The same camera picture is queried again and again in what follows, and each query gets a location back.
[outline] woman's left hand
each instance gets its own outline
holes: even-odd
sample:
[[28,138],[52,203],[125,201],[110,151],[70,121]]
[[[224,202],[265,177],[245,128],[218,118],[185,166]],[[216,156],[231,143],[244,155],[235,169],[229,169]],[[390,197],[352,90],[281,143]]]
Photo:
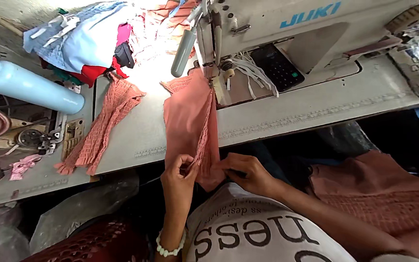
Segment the woman's left hand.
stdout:
[[200,168],[200,163],[194,163],[185,176],[181,166],[189,166],[193,162],[190,155],[179,155],[174,163],[166,168],[161,175],[166,215],[174,218],[187,219],[192,203],[193,185]]

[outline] white t-shirt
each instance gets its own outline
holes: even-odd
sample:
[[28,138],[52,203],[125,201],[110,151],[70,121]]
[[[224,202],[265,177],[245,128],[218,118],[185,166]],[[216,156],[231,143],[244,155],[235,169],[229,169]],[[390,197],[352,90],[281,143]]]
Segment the white t-shirt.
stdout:
[[[199,206],[187,226],[188,262],[356,262],[306,217],[235,183],[225,184]],[[401,262],[419,261],[399,257]],[[379,257],[379,262],[390,261]]]

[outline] light blue bottle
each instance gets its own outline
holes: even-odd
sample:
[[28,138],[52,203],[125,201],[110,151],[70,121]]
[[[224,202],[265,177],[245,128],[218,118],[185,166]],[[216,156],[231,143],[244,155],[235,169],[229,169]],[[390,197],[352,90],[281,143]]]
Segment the light blue bottle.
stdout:
[[8,61],[0,61],[0,94],[66,114],[85,103],[81,94]]

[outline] plastic bag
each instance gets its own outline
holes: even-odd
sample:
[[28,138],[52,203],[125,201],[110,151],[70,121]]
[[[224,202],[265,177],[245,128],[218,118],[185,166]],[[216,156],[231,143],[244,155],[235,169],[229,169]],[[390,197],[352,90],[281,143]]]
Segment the plastic bag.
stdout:
[[371,149],[379,150],[355,121],[321,128],[316,132],[336,152],[349,157],[357,157]]
[[38,253],[66,239],[91,218],[115,212],[128,198],[138,193],[139,179],[134,170],[116,183],[75,194],[41,215],[30,240],[30,252]]
[[20,220],[15,201],[0,205],[0,262],[17,262],[30,255],[28,240],[17,229]]

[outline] white bracelet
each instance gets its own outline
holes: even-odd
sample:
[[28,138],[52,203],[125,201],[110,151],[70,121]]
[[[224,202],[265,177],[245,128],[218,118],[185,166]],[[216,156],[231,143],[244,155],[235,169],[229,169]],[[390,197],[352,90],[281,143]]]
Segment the white bracelet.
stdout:
[[158,244],[158,247],[156,248],[156,251],[158,251],[159,254],[162,255],[162,256],[164,256],[164,257],[167,257],[168,255],[175,255],[175,256],[177,256],[177,254],[179,253],[179,251],[183,248],[183,243],[185,242],[185,237],[187,235],[186,230],[185,229],[183,230],[182,239],[181,239],[181,242],[179,244],[179,247],[176,248],[176,249],[174,249],[174,251],[172,251],[172,252],[167,251],[166,249],[162,248],[162,246],[160,245],[159,242],[161,241],[161,231],[159,232],[159,235],[156,238],[156,244]]

